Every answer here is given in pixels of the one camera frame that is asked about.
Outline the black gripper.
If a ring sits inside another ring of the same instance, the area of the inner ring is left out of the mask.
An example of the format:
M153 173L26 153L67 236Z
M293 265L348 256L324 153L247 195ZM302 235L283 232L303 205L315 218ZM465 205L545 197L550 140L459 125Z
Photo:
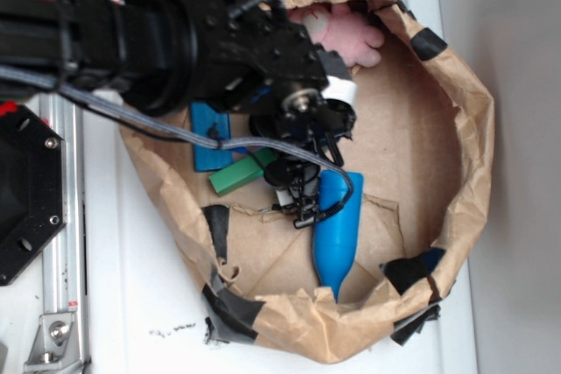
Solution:
M356 113L346 100L328 99L331 69L342 59L291 22L281 0L185 0L196 29L197 65L190 102L219 112L246 114L262 137L304 146L314 142L320 158L343 166L337 146L350 138ZM277 159L264 170L276 208L292 215L296 229L326 220L319 205L318 164Z

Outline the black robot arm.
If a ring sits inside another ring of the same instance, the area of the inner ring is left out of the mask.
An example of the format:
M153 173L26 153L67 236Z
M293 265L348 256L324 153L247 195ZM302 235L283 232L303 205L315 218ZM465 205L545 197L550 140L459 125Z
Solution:
M165 131L164 116L193 103L248 115L250 138L172 130L211 150L251 146L288 159L295 227L339 213L354 188L322 205L304 189L308 165L343 170L337 148L356 120L328 99L343 61L288 18L281 0L1 0L1 103L56 93L119 122Z

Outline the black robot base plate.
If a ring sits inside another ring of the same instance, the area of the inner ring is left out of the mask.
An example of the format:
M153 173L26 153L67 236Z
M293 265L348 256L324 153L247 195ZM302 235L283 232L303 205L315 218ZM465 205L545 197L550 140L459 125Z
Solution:
M24 105L1 116L1 285L64 227L64 140Z

